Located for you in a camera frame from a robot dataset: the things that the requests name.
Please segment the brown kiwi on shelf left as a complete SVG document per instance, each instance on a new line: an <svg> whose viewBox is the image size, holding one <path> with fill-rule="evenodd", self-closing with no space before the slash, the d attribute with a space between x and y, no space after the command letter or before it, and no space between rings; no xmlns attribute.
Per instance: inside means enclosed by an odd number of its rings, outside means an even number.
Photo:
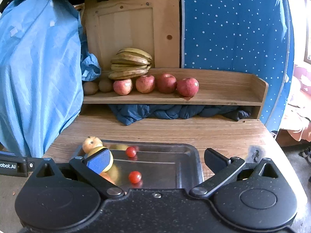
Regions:
<svg viewBox="0 0 311 233"><path fill-rule="evenodd" d="M99 86L96 82L84 82L83 83L83 93L84 95L94 95L98 92Z"/></svg>

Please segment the blue plastic bag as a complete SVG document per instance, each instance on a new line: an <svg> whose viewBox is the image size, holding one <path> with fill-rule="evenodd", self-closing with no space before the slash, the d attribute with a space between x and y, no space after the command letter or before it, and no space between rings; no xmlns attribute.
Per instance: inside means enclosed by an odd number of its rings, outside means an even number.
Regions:
<svg viewBox="0 0 311 233"><path fill-rule="evenodd" d="M81 42L80 68L82 72L82 81L91 82L101 76L101 68L96 56L89 52L87 37L83 32L83 27L79 28L79 39Z"/></svg>

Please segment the light blue fabric cover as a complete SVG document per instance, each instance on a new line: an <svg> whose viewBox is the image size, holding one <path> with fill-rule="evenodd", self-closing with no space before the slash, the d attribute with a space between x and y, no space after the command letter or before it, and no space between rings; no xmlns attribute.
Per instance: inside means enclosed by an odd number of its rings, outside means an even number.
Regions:
<svg viewBox="0 0 311 233"><path fill-rule="evenodd" d="M79 12L66 0L14 0L1 15L1 144L42 157L83 100Z"/></svg>

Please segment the bunch of ripe bananas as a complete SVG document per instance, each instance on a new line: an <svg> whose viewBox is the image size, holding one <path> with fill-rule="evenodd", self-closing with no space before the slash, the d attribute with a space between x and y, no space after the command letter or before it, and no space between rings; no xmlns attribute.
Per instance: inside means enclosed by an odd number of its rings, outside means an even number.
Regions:
<svg viewBox="0 0 311 233"><path fill-rule="evenodd" d="M153 63L152 56L137 48L124 48L111 58L111 71L108 78L122 80L139 77L148 73Z"/></svg>

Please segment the metal baking tray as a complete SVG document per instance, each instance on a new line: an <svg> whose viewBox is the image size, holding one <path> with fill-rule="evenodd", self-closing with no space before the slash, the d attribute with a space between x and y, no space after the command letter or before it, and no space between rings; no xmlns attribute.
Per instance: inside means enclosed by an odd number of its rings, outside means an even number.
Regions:
<svg viewBox="0 0 311 233"><path fill-rule="evenodd" d="M113 165L107 171L115 185L128 191L143 189L185 189L189 191L204 181L198 150L188 144L165 144L102 140L113 155ZM125 151L136 148L129 158ZM142 180L129 181L129 173L139 171Z"/></svg>

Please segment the dark blue crumpled cloth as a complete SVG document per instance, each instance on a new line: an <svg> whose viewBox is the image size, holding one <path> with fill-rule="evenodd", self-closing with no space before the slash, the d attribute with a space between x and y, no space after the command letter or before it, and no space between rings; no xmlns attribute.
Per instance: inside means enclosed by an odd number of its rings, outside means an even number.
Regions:
<svg viewBox="0 0 311 233"><path fill-rule="evenodd" d="M237 122L252 115L251 106L233 105L109 104L109 108L127 126L145 118L173 120L221 115Z"/></svg>

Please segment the red cherry tomato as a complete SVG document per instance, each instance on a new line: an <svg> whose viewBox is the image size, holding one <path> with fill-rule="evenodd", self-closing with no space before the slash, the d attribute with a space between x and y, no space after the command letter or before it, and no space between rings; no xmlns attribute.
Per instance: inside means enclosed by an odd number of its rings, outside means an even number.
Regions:
<svg viewBox="0 0 311 233"><path fill-rule="evenodd" d="M137 184L142 180L142 174L139 171L132 171L128 178L132 184Z"/></svg>
<svg viewBox="0 0 311 233"><path fill-rule="evenodd" d="M130 146L126 149L125 153L129 158L134 158L136 156L136 148Z"/></svg>

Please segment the brown kiwi on shelf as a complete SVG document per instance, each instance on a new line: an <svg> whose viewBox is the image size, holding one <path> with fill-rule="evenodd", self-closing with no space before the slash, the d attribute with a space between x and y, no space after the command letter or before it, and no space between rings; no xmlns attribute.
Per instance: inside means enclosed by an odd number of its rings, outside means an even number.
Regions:
<svg viewBox="0 0 311 233"><path fill-rule="evenodd" d="M98 92L99 86L96 82L84 82L83 83L83 93L84 95L94 95Z"/></svg>
<svg viewBox="0 0 311 233"><path fill-rule="evenodd" d="M108 78L104 78L104 79L100 80L99 81L99 90L103 93L113 91L113 82Z"/></svg>

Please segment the yellow-green pear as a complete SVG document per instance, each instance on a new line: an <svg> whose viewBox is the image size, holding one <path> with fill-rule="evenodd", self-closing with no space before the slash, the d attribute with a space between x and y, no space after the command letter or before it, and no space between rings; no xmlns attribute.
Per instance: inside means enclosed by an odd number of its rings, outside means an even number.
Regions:
<svg viewBox="0 0 311 233"><path fill-rule="evenodd" d="M112 183L115 185L115 182L111 179L111 177L109 176L108 173L102 171L101 173L99 173L99 175L104 178L105 180L107 180L108 182Z"/></svg>

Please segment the wooden panel board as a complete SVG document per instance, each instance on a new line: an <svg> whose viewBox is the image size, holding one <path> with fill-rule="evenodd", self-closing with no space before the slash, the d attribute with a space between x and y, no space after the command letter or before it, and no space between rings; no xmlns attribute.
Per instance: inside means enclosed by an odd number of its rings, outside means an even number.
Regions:
<svg viewBox="0 0 311 233"><path fill-rule="evenodd" d="M103 72L118 50L138 48L154 68L180 66L179 0L86 0L82 17L89 52Z"/></svg>

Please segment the bed with patterned blanket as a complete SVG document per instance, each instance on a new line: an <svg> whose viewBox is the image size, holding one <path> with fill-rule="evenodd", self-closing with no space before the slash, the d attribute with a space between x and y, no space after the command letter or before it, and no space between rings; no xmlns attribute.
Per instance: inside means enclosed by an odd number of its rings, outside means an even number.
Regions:
<svg viewBox="0 0 311 233"><path fill-rule="evenodd" d="M294 67L290 93L276 141L281 147L310 142L310 64Z"/></svg>

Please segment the pale beige apple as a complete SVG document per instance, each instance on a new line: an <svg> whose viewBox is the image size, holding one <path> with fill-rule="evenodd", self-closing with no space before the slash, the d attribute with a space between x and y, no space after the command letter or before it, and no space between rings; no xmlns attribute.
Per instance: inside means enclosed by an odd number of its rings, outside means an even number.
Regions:
<svg viewBox="0 0 311 233"><path fill-rule="evenodd" d="M92 149L102 146L102 141L98 137L88 136L82 144L82 149L86 154L88 154Z"/></svg>

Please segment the large yellow lemon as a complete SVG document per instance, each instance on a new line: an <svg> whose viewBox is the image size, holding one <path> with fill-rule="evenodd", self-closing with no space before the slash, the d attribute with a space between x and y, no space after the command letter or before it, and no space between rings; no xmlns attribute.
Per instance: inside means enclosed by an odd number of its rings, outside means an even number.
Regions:
<svg viewBox="0 0 311 233"><path fill-rule="evenodd" d="M106 147L96 147L92 149L87 158L86 166L96 172L107 172L113 165L113 155Z"/></svg>

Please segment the blue star-patterned fabric wardrobe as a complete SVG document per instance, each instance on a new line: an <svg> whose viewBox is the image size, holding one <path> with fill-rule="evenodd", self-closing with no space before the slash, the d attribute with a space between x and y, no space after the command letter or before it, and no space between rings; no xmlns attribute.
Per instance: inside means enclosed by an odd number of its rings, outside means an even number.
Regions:
<svg viewBox="0 0 311 233"><path fill-rule="evenodd" d="M184 68L254 74L268 83L260 120L278 131L294 73L288 0L181 0Z"/></svg>

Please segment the pale red apple leftmost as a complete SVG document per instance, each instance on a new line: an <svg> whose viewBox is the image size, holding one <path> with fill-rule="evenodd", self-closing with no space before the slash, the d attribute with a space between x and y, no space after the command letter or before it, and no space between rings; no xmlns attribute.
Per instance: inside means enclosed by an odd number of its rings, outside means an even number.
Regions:
<svg viewBox="0 0 311 233"><path fill-rule="evenodd" d="M121 96L127 95L131 92L133 88L133 82L129 79L123 79L119 81L115 81L113 83L113 89L114 91Z"/></svg>

